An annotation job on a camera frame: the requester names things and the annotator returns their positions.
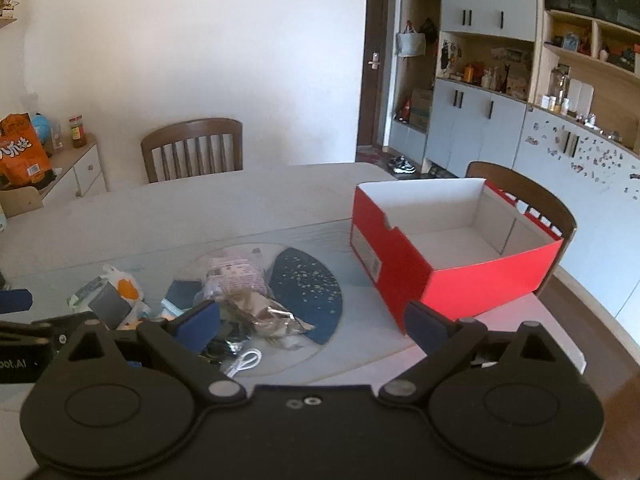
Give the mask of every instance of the white tote bag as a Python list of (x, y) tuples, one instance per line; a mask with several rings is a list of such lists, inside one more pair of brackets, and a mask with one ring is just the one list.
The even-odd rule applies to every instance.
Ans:
[(419, 34), (411, 22), (406, 22), (404, 32), (398, 34), (398, 56), (424, 56), (426, 52), (427, 42), (424, 34)]

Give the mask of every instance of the wooden chair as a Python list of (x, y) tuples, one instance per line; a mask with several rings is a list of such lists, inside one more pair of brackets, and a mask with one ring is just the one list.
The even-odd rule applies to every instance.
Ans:
[(40, 192), (33, 186), (0, 191), (0, 204), (7, 218), (44, 207)]
[(242, 170), (242, 123), (198, 119), (171, 124), (140, 143), (149, 183)]
[(542, 288), (551, 279), (566, 248), (574, 238), (577, 229), (574, 215), (571, 214), (571, 211), (557, 196), (540, 186), (540, 184), (509, 168), (491, 164), (490, 162), (472, 162), (466, 170), (466, 176), (468, 178), (484, 178), (495, 184), (504, 192), (526, 204), (527, 211), (530, 212), (533, 209), (539, 213), (541, 220), (546, 220), (546, 225), (555, 227), (562, 235), (562, 245), (558, 251), (558, 256), (556, 256), (545, 279), (535, 292), (536, 295), (539, 295)]

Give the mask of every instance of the blue globe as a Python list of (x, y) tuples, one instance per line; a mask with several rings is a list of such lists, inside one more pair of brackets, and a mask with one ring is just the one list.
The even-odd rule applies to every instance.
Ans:
[(33, 129), (38, 134), (38, 140), (44, 144), (51, 137), (51, 125), (44, 115), (37, 114), (31, 118)]

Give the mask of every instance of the red shoe box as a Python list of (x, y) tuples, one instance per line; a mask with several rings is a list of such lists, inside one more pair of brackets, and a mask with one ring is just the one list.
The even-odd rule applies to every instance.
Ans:
[(483, 179), (356, 188), (351, 246), (403, 331), (409, 301), (455, 320), (533, 292), (561, 244)]

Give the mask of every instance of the door lock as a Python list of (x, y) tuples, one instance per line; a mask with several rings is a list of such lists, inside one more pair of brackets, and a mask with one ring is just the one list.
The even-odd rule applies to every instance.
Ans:
[(371, 68), (373, 70), (377, 70), (380, 67), (380, 53), (379, 52), (374, 52), (373, 53), (373, 60), (369, 61), (369, 64), (371, 65)]

